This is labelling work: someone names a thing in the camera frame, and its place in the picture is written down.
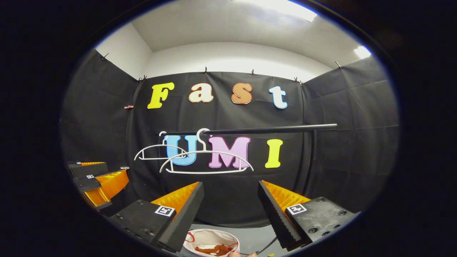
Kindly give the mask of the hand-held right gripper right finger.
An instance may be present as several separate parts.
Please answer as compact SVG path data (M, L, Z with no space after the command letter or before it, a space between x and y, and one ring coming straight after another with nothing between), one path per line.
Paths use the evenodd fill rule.
M320 241L359 216L326 197L311 200L264 180L258 181L258 198L280 246L287 250Z

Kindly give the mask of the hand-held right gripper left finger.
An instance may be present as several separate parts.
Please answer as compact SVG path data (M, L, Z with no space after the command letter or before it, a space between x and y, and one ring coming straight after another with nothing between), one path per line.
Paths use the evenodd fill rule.
M195 182L153 201L136 200L110 216L119 231L158 249L179 252L204 198Z

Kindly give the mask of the white laundry hamper red handles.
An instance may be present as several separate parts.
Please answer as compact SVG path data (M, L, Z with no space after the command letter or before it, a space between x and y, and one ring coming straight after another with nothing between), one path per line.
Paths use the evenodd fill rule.
M225 231L215 229L196 229L188 231L183 243L183 247L199 257L216 257L201 252L197 252L195 250L195 247L212 248L215 245L224 244L227 246L234 243L238 244L234 247L235 252L240 252L240 241L234 235L227 233Z

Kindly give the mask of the white clothes hanger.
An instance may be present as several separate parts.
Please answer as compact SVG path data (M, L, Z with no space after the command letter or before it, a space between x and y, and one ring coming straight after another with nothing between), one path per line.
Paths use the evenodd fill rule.
M162 173L162 171L166 171L168 173L171 173L171 174L185 174L185 175L215 175L215 174L229 174L229 173L241 173L241 172L244 172L246 171L248 168L251 169L251 171L254 171L254 168L253 166L251 165L251 163L237 155L237 154L234 154L234 153L229 153L229 152L224 152L224 151L219 151L219 150L207 150L207 145L206 145L206 142L204 142L202 139L201 139L201 134L203 132L207 132L209 131L209 129L207 128L202 128L200 130L198 130L196 132L196 139L197 141L202 145L203 149L202 150L194 150L194 151L190 151L190 152L185 152L185 153L178 153L170 158L168 158L161 166L160 170L159 170L159 173ZM196 155L198 153L219 153L219 154L222 154L222 155L227 155L227 156L232 156L234 158L237 158L238 159L238 169L236 170L227 170L227 171L175 171L174 170L174 166L173 166L173 159L176 159L177 157L181 157L185 154L190 154L190 153L195 153Z
M162 135L164 135L164 139L162 140L162 143L161 143L161 144L150 145L150 146L148 146L148 147L143 148L142 150L140 150L140 151L136 154L136 156L134 157L134 160L136 160L136 159L140 159L140 160L166 160L166 159L168 159L168 157L146 158L146 157L144 156L144 151L145 151L145 150L147 150L147 149L149 149L149 148L157 148L157 147L165 147L166 149L168 149L168 148L175 148L175 149L177 149L177 150L181 150L181 153L183 153L184 156L180 156L180 157L178 156L178 159L184 159L185 157L188 157L188 156L189 156L188 152L186 152L183 148L180 148L180 147L178 147L177 145L168 145L168 144L166 144L166 140L167 140L167 138L168 138L168 135L166 135L166 132L165 132L165 131L161 131L161 132L159 133L159 138L160 138Z

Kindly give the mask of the black clothes rack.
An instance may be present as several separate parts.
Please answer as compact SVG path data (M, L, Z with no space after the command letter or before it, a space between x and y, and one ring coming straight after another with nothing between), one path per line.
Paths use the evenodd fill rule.
M214 130L203 132L201 135L235 135L235 134L272 134L272 133L305 133L312 132L313 136L317 135L318 131L335 130L337 124L317 124L317 125L300 125L300 126L279 126L279 127L253 127L238 130ZM263 205L271 225L273 228L284 229L291 235L296 246L301 246L303 243L300 233L296 225L292 221L292 217L299 213L307 211L303 206L303 201L309 201L292 191L287 191L282 187L274 185L270 182L259 181L258 187L260 192L259 199Z

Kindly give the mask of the black backdrop cloth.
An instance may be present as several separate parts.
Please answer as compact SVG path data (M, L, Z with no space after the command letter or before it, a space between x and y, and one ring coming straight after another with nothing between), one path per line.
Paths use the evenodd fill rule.
M133 109L124 106L133 105ZM207 150L246 158L254 171L219 175L159 173L166 160L134 160L145 147L177 145L202 150L202 128L238 130L337 124L305 133L201 135ZM205 195L196 222L224 227L268 224L257 196L259 180L309 198L326 197L351 212L364 211L389 176L399 141L398 109L384 69L372 57L334 69L302 85L267 75L191 72L133 78L98 52L75 73L62 103L62 151L66 161L129 166L118 211L133 200L155 200L193 182ZM232 156L191 154L173 159L176 171L227 171Z

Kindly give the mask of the small ceiling light panel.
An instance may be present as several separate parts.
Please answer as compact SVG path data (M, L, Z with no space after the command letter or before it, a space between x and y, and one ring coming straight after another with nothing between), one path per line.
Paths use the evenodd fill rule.
M365 59L366 57L370 57L372 55L371 51L366 48L365 46L359 46L353 50L353 52L360 58Z

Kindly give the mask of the long ceiling light panel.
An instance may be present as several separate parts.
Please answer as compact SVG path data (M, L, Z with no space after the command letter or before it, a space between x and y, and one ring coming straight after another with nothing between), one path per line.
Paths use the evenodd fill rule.
M313 10L308 9L302 5L299 5L290 0L232 0L238 2L246 2L250 4L259 5L268 9L276 10L282 14L295 16L304 19L308 22L312 22L318 14Z

